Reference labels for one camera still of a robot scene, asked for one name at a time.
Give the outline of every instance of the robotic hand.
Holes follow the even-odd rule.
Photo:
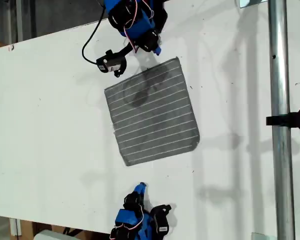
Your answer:
[[[104,0],[110,24],[129,40],[121,51],[106,55],[96,60],[96,65],[103,73],[114,72],[118,78],[127,67],[126,55],[140,47],[156,55],[161,53],[159,33],[161,33],[168,14],[164,9],[164,0]]]
[[[124,209],[116,216],[110,240],[162,240],[168,234],[167,215],[171,206],[160,205],[146,211],[145,190],[146,184],[141,182],[124,198]]]

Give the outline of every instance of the black bracket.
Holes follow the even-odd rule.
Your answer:
[[[268,116],[266,125],[300,129],[300,110],[279,116]]]
[[[127,68],[126,57],[117,52],[113,53],[112,50],[106,51],[104,56],[96,60],[96,64],[101,72],[114,72],[117,78],[120,77]]]

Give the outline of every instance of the black mount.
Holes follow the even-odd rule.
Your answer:
[[[279,116],[268,116],[266,125],[300,129],[300,110]]]

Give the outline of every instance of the white stripe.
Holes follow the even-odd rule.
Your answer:
[[[175,60],[175,59],[172,59],[171,61],[166,62],[166,63],[163,63],[163,64],[160,65],[160,66],[155,66],[154,68],[150,69],[149,72],[152,71],[152,70],[157,70],[158,68],[161,68],[161,67],[163,67],[163,66],[166,66],[166,65],[168,65],[168,64],[170,64],[170,63],[173,63],[174,60]],[[121,82],[121,83],[119,83],[119,84],[117,84],[117,85],[108,87],[106,90],[104,90],[104,92],[107,92],[107,91],[109,91],[109,90],[111,90],[111,89],[114,89],[114,88],[116,88],[116,87],[119,87],[119,86],[121,86],[122,84],[125,84],[126,82],[128,82],[128,81],[130,81],[130,80],[132,80],[132,79],[135,79],[136,77],[139,77],[139,76],[142,75],[142,74],[143,74],[143,73],[141,72],[141,73],[139,73],[138,75],[132,76],[131,78],[128,78],[127,80],[125,80],[125,81],[123,81],[123,82]]]
[[[138,113],[138,114],[136,114],[136,115],[133,115],[133,116],[127,117],[127,118],[125,118],[125,119],[122,119],[122,120],[120,120],[120,121],[117,121],[117,122],[115,122],[114,124],[120,123],[120,122],[122,122],[122,121],[125,121],[125,120],[128,120],[128,119],[132,119],[132,118],[134,118],[134,117],[136,117],[136,116],[139,116],[139,115],[142,115],[142,114],[146,114],[146,113],[148,113],[148,112],[151,112],[151,111],[153,111],[153,110],[156,110],[156,109],[162,108],[162,107],[164,107],[164,106],[167,106],[167,105],[173,104],[173,103],[175,103],[175,102],[178,102],[178,101],[181,101],[181,100],[183,100],[183,99],[187,99],[187,98],[188,98],[188,97],[187,97],[187,96],[185,96],[185,97],[183,97],[183,98],[180,98],[180,99],[178,99],[178,100],[171,101],[171,102],[169,102],[169,103],[166,103],[166,104],[164,104],[164,105],[161,105],[161,106],[157,106],[157,107],[155,107],[155,108],[152,108],[152,109],[150,109],[150,110],[148,110],[148,111],[143,111],[143,112],[140,112],[140,113]]]
[[[161,144],[159,146],[153,146],[153,147],[146,148],[146,149],[143,149],[143,150],[140,150],[140,151],[135,151],[135,152],[129,153],[127,155],[124,155],[124,157],[132,155],[132,154],[137,154],[137,153],[141,153],[141,152],[144,152],[144,151],[148,151],[148,150],[151,150],[151,149],[156,149],[156,148],[159,148],[159,147],[162,147],[162,146],[165,146],[165,145],[175,144],[177,142],[181,142],[181,141],[184,141],[184,140],[193,139],[195,137],[198,137],[198,135],[187,137],[187,138],[183,138],[183,139],[180,139],[180,140],[177,140],[177,141],[171,141],[171,142],[168,142],[168,143],[165,143],[165,144]]]
[[[175,116],[175,117],[170,118],[170,119],[168,119],[168,120],[160,121],[160,122],[158,122],[158,123],[154,123],[154,124],[151,124],[151,125],[148,125],[148,126],[144,126],[144,127],[142,127],[142,128],[139,128],[139,129],[134,130],[134,131],[130,131],[130,132],[125,133],[125,134],[122,134],[122,135],[120,135],[120,136],[123,136],[123,135],[126,135],[126,134],[130,134],[130,133],[132,133],[132,132],[135,132],[135,131],[138,131],[138,130],[141,130],[141,129],[146,129],[146,128],[151,127],[151,126],[153,126],[153,125],[161,124],[161,123],[163,123],[163,122],[168,122],[168,121],[170,121],[170,120],[177,119],[177,118],[180,118],[180,117],[182,117],[182,116],[189,115],[189,114],[191,114],[191,112],[186,113],[186,114],[183,114],[183,115],[181,115],[181,116]],[[133,139],[137,139],[137,138],[140,138],[140,137],[146,136],[146,135],[148,135],[148,134],[152,134],[152,133],[155,133],[155,131],[150,132],[150,133],[146,133],[146,134],[141,135],[141,136],[136,136],[136,137],[130,138],[130,139],[128,139],[128,140],[120,141],[120,142],[118,142],[118,144],[122,144],[122,143],[124,143],[124,142],[131,141],[131,140],[133,140]]]
[[[141,106],[131,108],[131,109],[127,110],[127,111],[120,112],[119,114],[114,115],[114,116],[112,116],[112,117],[114,118],[114,117],[119,116],[119,115],[121,115],[121,114],[125,114],[125,113],[127,113],[127,112],[132,111],[132,110],[136,110],[136,109],[141,108],[141,107],[143,107],[143,106],[145,106],[145,105],[152,104],[152,103],[154,103],[154,102],[157,102],[157,101],[159,101],[159,100],[165,99],[165,98],[167,98],[167,97],[170,97],[170,96],[172,96],[172,95],[174,95],[174,94],[177,94],[177,93],[180,93],[180,92],[182,92],[182,91],[185,91],[185,89],[180,90],[180,91],[176,91],[176,92],[174,92],[174,93],[171,93],[171,94],[169,94],[169,95],[167,95],[167,96],[161,97],[161,98],[156,99],[156,100],[154,100],[154,101],[147,102],[146,104],[143,104],[143,105],[141,105]]]
[[[190,106],[190,104],[187,104],[187,105],[178,107],[178,108],[173,109],[173,110],[170,110],[170,111],[166,111],[166,112],[164,112],[164,113],[160,113],[160,114],[158,114],[158,115],[154,115],[154,116],[148,117],[148,118],[143,119],[143,120],[140,120],[140,121],[136,121],[136,122],[131,123],[131,124],[129,124],[129,125],[126,125],[126,126],[123,126],[123,127],[118,128],[118,129],[115,129],[115,131],[118,131],[118,130],[120,130],[120,129],[127,128],[127,127],[129,127],[129,126],[131,126],[131,125],[134,125],[134,124],[139,124],[139,123],[141,123],[141,122],[143,122],[143,121],[146,121],[146,120],[149,120],[149,119],[153,119],[153,118],[155,118],[155,117],[158,117],[158,116],[161,116],[161,115],[164,115],[164,114],[168,114],[168,113],[170,113],[170,112],[173,112],[173,111],[176,111],[176,110],[179,110],[179,109],[183,109],[183,108],[185,108],[185,107],[187,107],[187,106]],[[153,126],[153,125],[156,125],[156,124],[160,124],[160,123],[163,123],[163,122],[167,122],[167,121],[172,120],[172,119],[177,119],[177,118],[179,118],[179,117],[182,117],[182,116],[185,116],[185,115],[188,115],[188,114],[191,114],[191,112],[188,112],[188,113],[186,113],[186,114],[183,114],[183,115],[180,115],[180,116],[176,116],[176,117],[173,117],[173,118],[170,118],[170,119],[167,119],[167,120],[163,120],[163,121],[160,121],[160,122],[157,122],[157,123],[154,123],[154,124],[151,124],[151,125],[142,127],[142,128],[139,128],[138,130],[144,129],[144,128],[147,128],[147,127],[150,127],[150,126]]]
[[[179,116],[170,118],[169,120],[177,119],[177,118],[179,118]],[[167,121],[169,121],[169,120],[164,120],[164,121],[161,121],[161,122],[157,122],[157,123],[154,123],[154,124],[151,124],[151,125],[148,125],[148,126],[144,126],[144,127],[138,128],[138,129],[133,130],[133,131],[129,131],[129,132],[127,132],[127,133],[124,133],[124,134],[121,134],[121,135],[117,136],[117,138],[122,137],[122,136],[127,135],[127,134],[130,134],[130,133],[133,133],[133,132],[136,132],[136,131],[139,131],[139,130],[141,130],[141,129],[146,129],[146,128],[148,128],[148,127],[151,127],[151,126],[153,126],[153,125],[160,124],[160,123],[162,123],[162,122],[167,122]],[[130,138],[130,139],[125,140],[125,141],[118,142],[118,144],[121,144],[121,143],[123,143],[123,142],[130,141],[130,140],[132,140],[132,139],[137,139],[137,138],[140,138],[140,137],[149,135],[149,134],[153,134],[153,133],[156,133],[156,132],[160,132],[160,131],[162,131],[162,130],[170,129],[170,128],[179,126],[179,125],[184,124],[184,123],[192,122],[192,121],[187,121],[187,122],[179,123],[179,124],[177,124],[177,125],[168,126],[168,127],[166,127],[166,128],[159,129],[159,130],[156,130],[156,131],[148,132],[148,133],[146,133],[146,134],[144,134],[144,135],[140,135],[140,136],[133,137],[133,138]]]
[[[136,100],[133,100],[133,101],[130,101],[130,102],[126,103],[126,104],[123,104],[123,105],[121,105],[121,106],[118,106],[118,107],[116,107],[116,108],[114,108],[114,109],[112,109],[112,110],[110,110],[110,111],[112,112],[112,111],[114,111],[114,110],[116,110],[116,109],[119,109],[119,108],[125,106],[125,105],[132,104],[133,102],[139,101],[139,100],[144,99],[144,98],[148,98],[149,96],[151,96],[151,95],[153,95],[153,94],[160,93],[160,92],[162,92],[162,91],[164,91],[164,90],[170,89],[170,88],[172,88],[172,87],[175,87],[175,86],[180,85],[180,84],[183,84],[183,83],[184,83],[184,82],[182,81],[182,82],[179,82],[179,83],[177,83],[177,84],[175,84],[175,85],[168,86],[168,87],[166,87],[166,88],[164,88],[164,89],[161,89],[161,90],[159,90],[159,91],[150,93],[148,96],[143,96],[143,97],[140,97],[140,98],[138,98],[138,99],[136,99]]]
[[[135,91],[135,92],[133,92],[133,93],[127,95],[127,96],[124,96],[124,97],[122,97],[122,98],[119,98],[119,99],[117,99],[117,100],[114,100],[114,101],[108,103],[108,105],[113,104],[113,103],[115,103],[115,102],[118,102],[118,101],[120,101],[120,100],[122,100],[122,99],[125,99],[125,98],[127,98],[127,97],[130,97],[130,96],[132,96],[132,95],[134,95],[134,94],[140,93],[140,92],[142,92],[142,91],[144,91],[144,90],[150,89],[150,88],[152,88],[152,87],[154,87],[154,86],[156,86],[156,85],[162,84],[162,83],[164,83],[164,82],[166,82],[166,81],[169,81],[169,80],[171,80],[171,79],[175,79],[175,78],[177,78],[177,77],[179,77],[179,76],[181,76],[181,75],[182,75],[182,74],[179,74],[179,75],[170,77],[170,78],[168,78],[168,79],[166,79],[166,80],[164,80],[164,81],[162,81],[162,82],[158,82],[158,83],[156,83],[156,84],[153,84],[153,85],[151,85],[151,86],[149,86],[149,87],[146,87],[146,88],[144,88],[144,89],[142,89],[142,90],[140,90],[140,91]]]
[[[180,150],[180,149],[185,149],[185,148],[188,148],[188,147],[192,147],[192,145],[179,147],[179,148],[172,149],[172,150],[169,150],[169,151],[159,152],[159,153],[156,153],[156,154],[153,154],[153,155],[150,155],[150,156],[144,156],[144,157],[141,157],[141,158],[138,158],[138,159],[133,159],[133,160],[128,161],[128,163],[138,161],[138,160],[141,160],[141,159],[154,157],[154,156],[157,156],[157,155],[160,155],[160,154],[166,154],[166,153],[177,151],[177,150]]]
[[[183,123],[180,123],[180,124],[174,125],[174,126],[169,126],[169,127],[167,127],[167,128],[164,128],[164,129],[161,129],[161,130],[158,130],[158,131],[150,132],[149,134],[153,134],[153,133],[155,133],[155,132],[159,132],[159,131],[162,131],[162,130],[166,130],[166,129],[174,128],[174,127],[176,127],[176,126],[178,126],[178,125],[187,124],[187,123],[190,123],[190,122],[193,122],[193,121],[194,121],[194,120],[191,120],[191,121],[186,121],[186,122],[183,122]],[[161,136],[161,137],[158,137],[158,138],[155,138],[155,139],[149,140],[149,141],[145,141],[145,142],[138,143],[138,144],[136,144],[136,145],[127,146],[127,147],[121,148],[121,150],[123,150],[123,149],[129,149],[129,148],[132,148],[132,147],[135,147],[135,146],[141,145],[141,144],[146,144],[146,143],[149,143],[149,142],[152,142],[152,141],[158,140],[158,139],[163,139],[163,138],[170,137],[170,136],[173,136],[173,135],[177,135],[177,134],[181,134],[181,133],[184,133],[184,132],[188,132],[188,131],[191,131],[191,130],[194,130],[194,129],[196,129],[196,127],[194,127],[194,128],[191,128],[191,129],[187,129],[187,130],[183,130],[183,131],[178,131],[178,132],[176,132],[176,133],[172,133],[172,134],[169,134],[169,135],[166,135],[166,136]]]
[[[162,74],[168,73],[168,72],[173,71],[173,70],[178,69],[178,68],[180,68],[180,67],[177,66],[177,67],[172,68],[172,69],[170,69],[170,70],[168,70],[168,71],[165,71],[165,72],[163,72],[163,73],[160,73],[159,75],[152,76],[152,77],[150,77],[150,78],[148,78],[148,79],[145,79],[144,81],[141,81],[141,82],[139,82],[139,83],[137,83],[137,84],[135,84],[135,85],[132,85],[132,86],[130,86],[130,87],[128,87],[128,88],[125,88],[125,89],[123,89],[123,90],[121,90],[121,91],[118,91],[118,92],[116,92],[116,93],[114,93],[114,94],[108,96],[107,99],[109,99],[109,98],[113,97],[114,95],[117,95],[117,94],[119,94],[119,93],[121,93],[121,92],[123,92],[123,91],[126,91],[126,90],[128,90],[128,89],[130,89],[130,88],[133,88],[133,87],[135,87],[135,86],[137,86],[137,85],[139,85],[139,84],[145,83],[145,82],[147,82],[147,81],[149,81],[149,80],[151,80],[151,79],[155,79],[156,77],[159,77],[159,76],[161,76]]]

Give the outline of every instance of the gray cloth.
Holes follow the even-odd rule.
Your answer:
[[[178,58],[105,91],[127,166],[193,151],[200,135]]]

